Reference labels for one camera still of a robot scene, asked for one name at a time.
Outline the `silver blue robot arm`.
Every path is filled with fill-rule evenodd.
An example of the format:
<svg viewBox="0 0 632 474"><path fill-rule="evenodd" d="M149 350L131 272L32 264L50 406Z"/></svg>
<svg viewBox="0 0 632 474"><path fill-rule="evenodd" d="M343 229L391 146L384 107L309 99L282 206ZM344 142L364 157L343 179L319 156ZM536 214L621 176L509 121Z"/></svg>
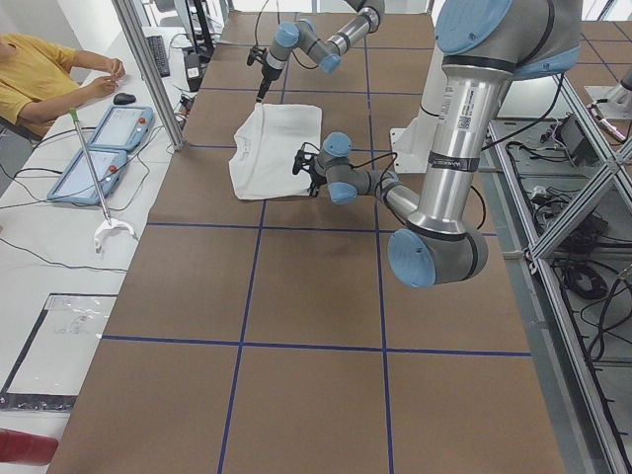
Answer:
<svg viewBox="0 0 632 474"><path fill-rule="evenodd" d="M348 4L356 11L356 16L328 39L318 37L311 21L299 19L280 23L268 48L261 48L255 42L249 51L247 65L262 64L263 79L257 103L264 100L296 49L302 50L322 71L331 74L353 45L378 31L385 14L382 0L348 1Z"/></svg>
<svg viewBox="0 0 632 474"><path fill-rule="evenodd" d="M463 219L490 121L513 81L561 74L579 58L579 1L447 1L435 25L446 85L419 193L388 170L351 164L349 137L331 133L308 170L335 204L373 195L404 220L388 242L394 275L410 287L457 282L488 259L482 234Z"/></svg>

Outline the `person's left hand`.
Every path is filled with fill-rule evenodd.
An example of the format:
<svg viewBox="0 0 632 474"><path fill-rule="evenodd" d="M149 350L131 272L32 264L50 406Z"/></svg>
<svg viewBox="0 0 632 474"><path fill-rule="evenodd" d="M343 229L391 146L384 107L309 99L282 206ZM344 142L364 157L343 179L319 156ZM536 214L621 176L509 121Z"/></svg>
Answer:
<svg viewBox="0 0 632 474"><path fill-rule="evenodd" d="M109 73L115 80L118 80L125 75L124 65L118 58L106 58L103 61L101 70Z"/></svg>

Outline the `person's right hand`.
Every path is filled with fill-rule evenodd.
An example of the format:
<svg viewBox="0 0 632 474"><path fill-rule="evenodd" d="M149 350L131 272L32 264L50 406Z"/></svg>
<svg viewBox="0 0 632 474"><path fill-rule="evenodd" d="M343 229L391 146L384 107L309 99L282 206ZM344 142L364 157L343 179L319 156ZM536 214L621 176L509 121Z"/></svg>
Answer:
<svg viewBox="0 0 632 474"><path fill-rule="evenodd" d="M89 99L100 99L112 94L119 86L112 76L97 77L83 88Z"/></svg>

